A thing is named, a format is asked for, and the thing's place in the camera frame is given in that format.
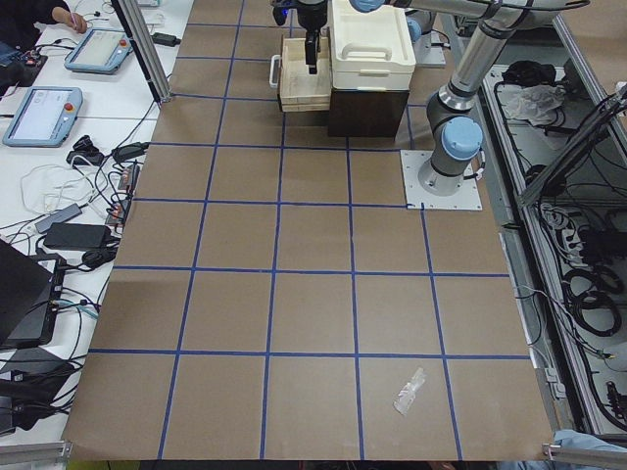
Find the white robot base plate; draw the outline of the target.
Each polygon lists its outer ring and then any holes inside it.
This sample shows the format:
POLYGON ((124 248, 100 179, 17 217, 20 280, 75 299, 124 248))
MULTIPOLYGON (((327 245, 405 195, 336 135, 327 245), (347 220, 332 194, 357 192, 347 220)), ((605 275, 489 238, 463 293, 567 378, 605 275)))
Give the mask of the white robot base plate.
POLYGON ((431 165, 432 151, 402 150, 401 167, 410 210, 470 211, 483 210, 478 184, 472 177, 472 164, 463 175, 443 176, 431 165))

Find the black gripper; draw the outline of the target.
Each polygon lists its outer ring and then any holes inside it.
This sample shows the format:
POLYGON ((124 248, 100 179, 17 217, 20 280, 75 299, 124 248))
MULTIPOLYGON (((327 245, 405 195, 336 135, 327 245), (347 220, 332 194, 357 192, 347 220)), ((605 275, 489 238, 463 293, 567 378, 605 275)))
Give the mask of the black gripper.
POLYGON ((297 0, 296 10, 299 25, 304 28, 305 61, 309 74, 317 74, 319 31, 327 23, 327 0, 297 0))

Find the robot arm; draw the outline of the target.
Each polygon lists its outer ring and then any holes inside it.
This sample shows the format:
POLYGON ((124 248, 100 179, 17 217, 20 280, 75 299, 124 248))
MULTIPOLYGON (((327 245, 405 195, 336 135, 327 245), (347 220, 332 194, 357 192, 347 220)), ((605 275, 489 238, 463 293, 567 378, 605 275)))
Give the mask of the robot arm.
POLYGON ((587 1, 352 1, 353 10, 370 17, 382 7, 474 18, 478 26, 448 83, 430 99, 427 118, 435 149, 427 173, 463 177, 483 141, 480 126, 468 116, 474 97, 506 42, 520 29, 537 28, 559 13, 583 8, 587 1))

